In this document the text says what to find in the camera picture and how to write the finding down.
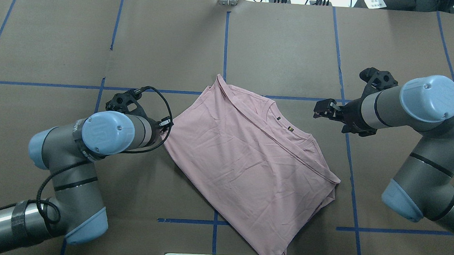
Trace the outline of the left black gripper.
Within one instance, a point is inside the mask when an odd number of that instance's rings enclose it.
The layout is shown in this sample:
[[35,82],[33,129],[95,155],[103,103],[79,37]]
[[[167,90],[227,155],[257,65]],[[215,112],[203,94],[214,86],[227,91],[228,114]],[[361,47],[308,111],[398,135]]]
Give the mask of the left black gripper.
[[150,118],[151,125],[151,137],[148,145],[154,145],[157,141],[157,137],[160,134],[169,134],[173,126],[173,118],[171,116],[164,117],[160,121],[156,121]]

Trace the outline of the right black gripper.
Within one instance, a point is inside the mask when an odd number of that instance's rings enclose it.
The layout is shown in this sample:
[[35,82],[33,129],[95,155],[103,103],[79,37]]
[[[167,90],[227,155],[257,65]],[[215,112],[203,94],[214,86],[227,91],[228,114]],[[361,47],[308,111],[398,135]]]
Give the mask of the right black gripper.
[[364,99],[359,98],[339,106],[334,99],[322,99],[315,104],[313,118],[343,121],[343,134],[353,133],[360,137],[375,135],[377,130],[369,126],[362,116],[363,101]]

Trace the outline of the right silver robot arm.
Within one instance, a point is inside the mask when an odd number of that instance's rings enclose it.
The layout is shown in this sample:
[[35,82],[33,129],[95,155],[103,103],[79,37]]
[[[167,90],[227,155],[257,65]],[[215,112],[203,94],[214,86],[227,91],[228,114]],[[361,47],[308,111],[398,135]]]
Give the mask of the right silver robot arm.
[[339,106],[315,104],[314,118],[341,122],[342,133],[360,137],[407,126],[421,135],[381,195],[383,203],[410,222],[428,219],[454,235],[454,81],[443,75],[403,85],[389,71],[367,68],[360,98]]

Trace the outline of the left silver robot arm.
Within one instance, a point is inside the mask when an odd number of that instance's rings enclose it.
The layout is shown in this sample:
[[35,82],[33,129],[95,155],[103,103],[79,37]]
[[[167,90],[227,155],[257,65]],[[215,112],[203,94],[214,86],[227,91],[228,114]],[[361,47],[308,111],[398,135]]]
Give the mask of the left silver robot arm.
[[0,208],[0,253],[63,236],[69,245],[90,242],[108,230],[95,162],[129,150],[158,147],[173,121],[116,111],[95,113],[72,125],[39,132],[29,156],[50,176],[36,198]]

